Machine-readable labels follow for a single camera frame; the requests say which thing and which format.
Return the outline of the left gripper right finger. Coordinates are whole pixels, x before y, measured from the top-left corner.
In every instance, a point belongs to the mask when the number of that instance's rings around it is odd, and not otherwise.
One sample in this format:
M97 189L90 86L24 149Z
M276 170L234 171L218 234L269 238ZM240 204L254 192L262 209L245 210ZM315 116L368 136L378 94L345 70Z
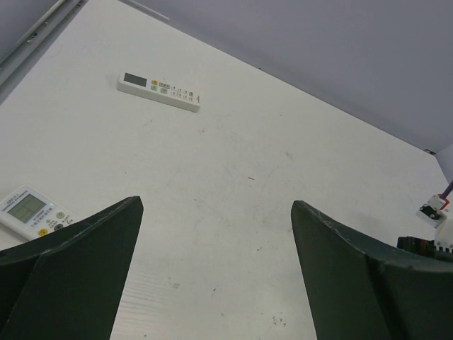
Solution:
M318 339L452 338L452 264L399 263L304 201L291 221Z

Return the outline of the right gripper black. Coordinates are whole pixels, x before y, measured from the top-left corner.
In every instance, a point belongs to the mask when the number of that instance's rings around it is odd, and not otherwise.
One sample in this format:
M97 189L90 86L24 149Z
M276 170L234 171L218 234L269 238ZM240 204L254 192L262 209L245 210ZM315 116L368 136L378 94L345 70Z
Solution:
M399 237L396 247L397 261L401 264L452 264L452 252L440 251L434 240Z

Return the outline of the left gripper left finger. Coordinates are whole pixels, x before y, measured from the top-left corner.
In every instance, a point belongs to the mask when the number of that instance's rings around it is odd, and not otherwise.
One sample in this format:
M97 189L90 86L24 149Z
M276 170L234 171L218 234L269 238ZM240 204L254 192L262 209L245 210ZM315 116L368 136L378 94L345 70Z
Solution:
M125 198L1 251L2 339L109 339L144 207Z

